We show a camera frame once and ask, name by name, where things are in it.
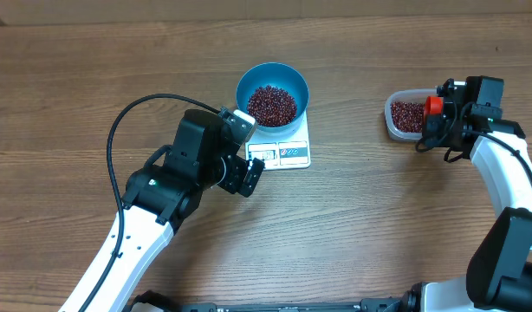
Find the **orange measuring scoop blue handle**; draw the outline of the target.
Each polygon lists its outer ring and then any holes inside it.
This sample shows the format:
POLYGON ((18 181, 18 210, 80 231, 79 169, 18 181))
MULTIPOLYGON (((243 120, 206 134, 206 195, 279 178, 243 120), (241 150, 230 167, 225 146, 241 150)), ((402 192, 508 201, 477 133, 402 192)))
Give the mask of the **orange measuring scoop blue handle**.
POLYGON ((428 96, 424 106, 424 121, 431 115, 440 115, 444 108, 444 98, 438 96, 428 96))

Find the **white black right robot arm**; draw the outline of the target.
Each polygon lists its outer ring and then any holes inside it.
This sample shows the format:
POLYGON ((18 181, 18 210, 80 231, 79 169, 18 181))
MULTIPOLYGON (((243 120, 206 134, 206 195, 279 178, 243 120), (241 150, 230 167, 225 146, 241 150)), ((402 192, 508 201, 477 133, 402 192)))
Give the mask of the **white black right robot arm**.
POLYGON ((496 221, 465 276, 422 285, 418 311, 532 311, 532 163, 521 126, 503 118, 503 89, 488 76, 449 79, 425 102, 416 150, 444 147, 445 162, 469 160, 496 221))

